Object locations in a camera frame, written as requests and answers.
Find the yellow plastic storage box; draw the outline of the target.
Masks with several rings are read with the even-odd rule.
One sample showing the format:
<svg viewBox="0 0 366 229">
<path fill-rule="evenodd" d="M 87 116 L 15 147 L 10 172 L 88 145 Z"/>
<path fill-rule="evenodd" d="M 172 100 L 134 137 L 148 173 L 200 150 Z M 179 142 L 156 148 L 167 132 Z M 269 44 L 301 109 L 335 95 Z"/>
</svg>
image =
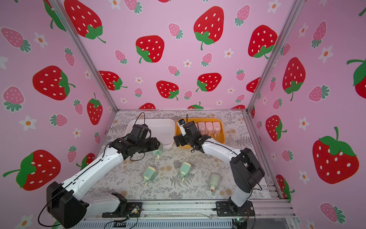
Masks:
<svg viewBox="0 0 366 229">
<path fill-rule="evenodd" d="M 223 122 L 220 119 L 217 118 L 189 118 L 188 121 L 194 121 L 195 123 L 199 123 L 199 122 L 219 122 L 220 123 L 220 127 L 221 127 L 221 131 L 219 134 L 212 134 L 210 135 L 215 141 L 221 143 L 221 144 L 225 144 L 226 143 L 226 137 L 225 137 L 225 130 L 224 130 L 224 125 Z M 178 125 L 178 121 L 176 122 L 175 125 L 175 135 L 179 135 L 181 134 L 181 130 L 179 128 Z M 181 149 L 192 149 L 189 145 L 185 145 L 185 146 L 179 146 L 179 148 Z"/>
</svg>

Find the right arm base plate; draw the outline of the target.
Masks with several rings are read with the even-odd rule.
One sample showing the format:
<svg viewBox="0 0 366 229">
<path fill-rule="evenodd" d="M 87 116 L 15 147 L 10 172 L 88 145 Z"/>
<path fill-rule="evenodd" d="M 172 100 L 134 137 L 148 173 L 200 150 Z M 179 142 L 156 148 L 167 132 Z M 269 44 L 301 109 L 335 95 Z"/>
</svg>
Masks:
<svg viewBox="0 0 366 229">
<path fill-rule="evenodd" d="M 253 203 L 246 201 L 243 206 L 236 206 L 231 200 L 217 201 L 216 213 L 219 217 L 253 217 L 255 216 Z"/>
</svg>

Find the white plastic storage box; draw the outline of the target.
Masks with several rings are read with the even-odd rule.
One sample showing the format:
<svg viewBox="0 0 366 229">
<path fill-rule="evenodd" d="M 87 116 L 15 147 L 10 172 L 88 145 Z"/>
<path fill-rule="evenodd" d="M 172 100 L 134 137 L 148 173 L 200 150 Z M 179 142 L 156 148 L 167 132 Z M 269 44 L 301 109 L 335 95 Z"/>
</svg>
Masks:
<svg viewBox="0 0 366 229">
<path fill-rule="evenodd" d="M 131 133 L 133 125 L 146 124 L 151 131 L 152 136 L 157 138 L 160 142 L 161 149 L 170 149 L 174 144 L 175 122 L 168 118 L 155 118 L 155 119 L 138 119 L 130 121 L 125 135 Z"/>
</svg>

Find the aluminium front rail frame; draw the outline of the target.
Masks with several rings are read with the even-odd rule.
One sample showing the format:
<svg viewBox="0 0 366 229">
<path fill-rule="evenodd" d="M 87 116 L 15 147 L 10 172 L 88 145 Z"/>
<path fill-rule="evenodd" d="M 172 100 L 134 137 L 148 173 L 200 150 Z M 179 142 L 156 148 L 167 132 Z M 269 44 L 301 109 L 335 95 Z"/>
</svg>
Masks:
<svg viewBox="0 0 366 229">
<path fill-rule="evenodd" d="M 293 229 L 300 228 L 290 203 L 284 199 L 254 199 L 255 216 L 253 217 L 219 217 L 216 213 L 217 201 L 228 200 L 132 200 L 127 202 L 142 202 L 142 211 L 139 218 L 163 219 L 195 219 L 206 217 L 209 219 L 233 218 L 235 220 L 249 220 L 259 218 L 286 218 Z"/>
</svg>

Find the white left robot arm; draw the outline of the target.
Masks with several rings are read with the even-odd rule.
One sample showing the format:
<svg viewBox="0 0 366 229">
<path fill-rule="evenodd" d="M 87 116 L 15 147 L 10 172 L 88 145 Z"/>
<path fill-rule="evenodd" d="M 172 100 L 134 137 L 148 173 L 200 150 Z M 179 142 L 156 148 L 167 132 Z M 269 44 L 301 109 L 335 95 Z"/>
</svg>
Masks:
<svg viewBox="0 0 366 229">
<path fill-rule="evenodd" d="M 104 152 L 91 164 L 62 183 L 53 182 L 47 187 L 45 209 L 65 228 L 77 225 L 84 218 L 107 214 L 125 217 L 130 214 L 127 199 L 120 193 L 112 198 L 83 200 L 89 189 L 118 164 L 135 153 L 163 149 L 146 124 L 134 125 L 131 133 L 110 142 Z"/>
</svg>

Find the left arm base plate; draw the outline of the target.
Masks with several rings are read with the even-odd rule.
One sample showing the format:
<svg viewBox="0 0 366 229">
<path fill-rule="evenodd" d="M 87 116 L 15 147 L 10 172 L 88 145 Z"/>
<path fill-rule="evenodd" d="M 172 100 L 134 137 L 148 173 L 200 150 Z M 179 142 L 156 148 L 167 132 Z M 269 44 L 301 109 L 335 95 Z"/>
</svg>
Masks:
<svg viewBox="0 0 366 229">
<path fill-rule="evenodd" d="M 115 212 L 103 213 L 103 218 L 139 218 L 142 211 L 142 202 L 123 203 Z"/>
</svg>

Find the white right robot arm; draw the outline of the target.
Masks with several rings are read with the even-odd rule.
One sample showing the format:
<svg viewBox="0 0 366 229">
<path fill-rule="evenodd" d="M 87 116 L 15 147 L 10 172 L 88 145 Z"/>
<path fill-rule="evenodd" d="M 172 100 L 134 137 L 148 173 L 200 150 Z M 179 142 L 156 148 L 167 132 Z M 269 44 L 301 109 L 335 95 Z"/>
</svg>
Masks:
<svg viewBox="0 0 366 229">
<path fill-rule="evenodd" d="M 265 176 L 265 171 L 253 151 L 249 148 L 230 148 L 218 143 L 210 136 L 202 135 L 193 121 L 180 119 L 177 125 L 181 133 L 173 138 L 178 147 L 189 145 L 192 152 L 200 151 L 230 165 L 236 188 L 229 198 L 229 206 L 239 211 Z"/>
</svg>

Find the floral patterned table mat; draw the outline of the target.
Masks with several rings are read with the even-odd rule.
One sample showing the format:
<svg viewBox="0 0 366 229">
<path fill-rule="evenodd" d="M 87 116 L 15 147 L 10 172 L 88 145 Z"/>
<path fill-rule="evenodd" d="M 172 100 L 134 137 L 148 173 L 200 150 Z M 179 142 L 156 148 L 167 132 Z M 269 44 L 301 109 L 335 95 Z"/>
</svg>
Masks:
<svg viewBox="0 0 366 229">
<path fill-rule="evenodd" d="M 217 118 L 223 122 L 226 145 L 231 148 L 253 148 L 243 114 L 240 111 L 120 111 L 114 118 L 104 140 L 112 140 L 125 135 L 130 121 L 149 118 Z M 179 171 L 181 165 L 188 162 L 191 171 L 182 182 Z M 147 167 L 156 169 L 157 177 L 144 185 L 143 173 Z M 212 195 L 209 180 L 212 174 L 221 177 L 218 189 Z M 191 153 L 189 149 L 172 146 L 165 150 L 160 159 L 151 153 L 136 154 L 110 170 L 87 192 L 87 198 L 109 196 L 113 192 L 132 199 L 227 199 L 235 189 L 235 182 L 230 166 L 224 161 L 201 152 Z"/>
</svg>

